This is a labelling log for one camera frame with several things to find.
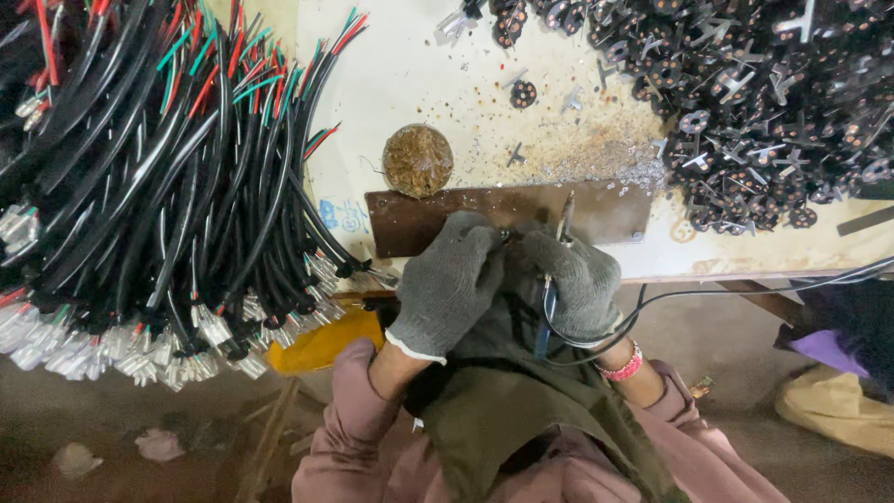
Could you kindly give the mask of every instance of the beaded bracelet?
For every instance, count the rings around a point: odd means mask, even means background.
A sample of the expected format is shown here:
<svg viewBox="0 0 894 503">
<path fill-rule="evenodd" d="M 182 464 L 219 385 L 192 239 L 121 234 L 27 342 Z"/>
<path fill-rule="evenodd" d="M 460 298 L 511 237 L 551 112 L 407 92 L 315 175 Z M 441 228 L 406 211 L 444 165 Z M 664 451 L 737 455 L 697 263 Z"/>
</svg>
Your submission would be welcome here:
<svg viewBox="0 0 894 503">
<path fill-rule="evenodd" d="M 633 355 L 630 356 L 630 361 L 627 362 L 626 365 L 617 369 L 616 371 L 607 371 L 606 369 L 596 365 L 596 369 L 601 373 L 606 379 L 612 381 L 619 381 L 628 379 L 633 374 L 637 373 L 640 367 L 643 366 L 643 352 L 639 350 L 639 345 L 634 341 L 633 343 Z"/>
</svg>

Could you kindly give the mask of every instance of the hand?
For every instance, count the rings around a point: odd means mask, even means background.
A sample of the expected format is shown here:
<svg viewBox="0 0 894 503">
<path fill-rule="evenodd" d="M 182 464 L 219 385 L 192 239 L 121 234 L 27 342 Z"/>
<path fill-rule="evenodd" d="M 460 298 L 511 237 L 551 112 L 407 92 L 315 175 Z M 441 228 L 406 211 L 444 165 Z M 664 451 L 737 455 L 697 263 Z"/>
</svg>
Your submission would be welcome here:
<svg viewBox="0 0 894 503">
<path fill-rule="evenodd" d="M 458 211 L 441 233 L 403 270 L 397 297 L 403 304 L 385 331 L 406 355 L 447 363 L 444 356 L 491 307 L 503 278 L 502 240 L 483 215 Z"/>
<path fill-rule="evenodd" d="M 592 348 L 620 321 L 611 298 L 620 286 L 620 265 L 607 253 L 575 240 L 570 248 L 546 232 L 525 235 L 525 253 L 555 279 L 558 304 L 552 325 L 572 345 Z"/>
</svg>

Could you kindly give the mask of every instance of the pink sleeve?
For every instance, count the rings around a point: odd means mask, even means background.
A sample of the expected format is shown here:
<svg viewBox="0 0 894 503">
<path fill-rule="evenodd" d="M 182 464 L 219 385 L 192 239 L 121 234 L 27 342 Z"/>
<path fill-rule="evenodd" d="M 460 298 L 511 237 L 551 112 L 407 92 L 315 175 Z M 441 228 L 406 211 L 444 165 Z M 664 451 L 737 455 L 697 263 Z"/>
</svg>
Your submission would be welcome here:
<svg viewBox="0 0 894 503">
<path fill-rule="evenodd" d="M 664 377 L 664 395 L 645 411 L 631 410 L 677 485 L 702 501 L 788 502 L 738 456 L 722 431 L 699 416 L 695 399 L 673 367 L 659 360 L 650 363 Z"/>
<path fill-rule="evenodd" d="M 664 378 L 664 395 L 645 410 L 677 428 L 684 425 L 687 428 L 707 428 L 707 424 L 698 415 L 695 399 L 689 394 L 689 389 L 683 384 L 677 371 L 661 360 L 649 360 L 649 363 Z"/>
<path fill-rule="evenodd" d="M 310 454 L 291 482 L 292 501 L 378 501 L 386 481 L 375 472 L 379 443 L 400 410 L 369 384 L 375 346 L 358 339 L 335 358 L 333 402 L 324 411 Z"/>
</svg>

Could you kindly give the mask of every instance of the metal plate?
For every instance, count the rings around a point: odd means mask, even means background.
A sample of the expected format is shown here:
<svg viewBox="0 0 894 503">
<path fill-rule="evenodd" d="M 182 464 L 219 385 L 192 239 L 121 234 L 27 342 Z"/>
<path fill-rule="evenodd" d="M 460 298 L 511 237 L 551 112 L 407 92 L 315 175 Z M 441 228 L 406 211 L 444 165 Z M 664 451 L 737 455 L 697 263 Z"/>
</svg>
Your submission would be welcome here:
<svg viewBox="0 0 894 503">
<path fill-rule="evenodd" d="M 447 216 L 460 209 L 482 213 L 500 228 L 535 218 L 555 224 L 572 190 L 571 233 L 578 239 L 589 244 L 643 241 L 653 190 L 617 180 L 454 189 L 423 200 L 394 191 L 367 192 L 375 255 L 379 259 L 419 255 L 441 232 Z"/>
</svg>

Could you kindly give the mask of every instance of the person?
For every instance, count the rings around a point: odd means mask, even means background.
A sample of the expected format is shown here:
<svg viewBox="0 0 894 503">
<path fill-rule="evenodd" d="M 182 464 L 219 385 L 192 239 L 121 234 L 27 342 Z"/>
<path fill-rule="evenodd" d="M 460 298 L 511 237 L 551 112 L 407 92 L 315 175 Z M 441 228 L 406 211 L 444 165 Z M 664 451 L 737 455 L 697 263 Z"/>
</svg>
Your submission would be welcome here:
<svg viewBox="0 0 894 503">
<path fill-rule="evenodd" d="M 558 287 L 547 364 L 531 353 L 537 271 Z M 383 348 L 359 339 L 336 358 L 293 501 L 787 501 L 632 340 L 575 364 L 619 324 L 619 285 L 595 248 L 543 230 L 506 244 L 485 217 L 451 215 L 407 262 Z M 383 477 L 401 405 L 425 435 Z"/>
</svg>

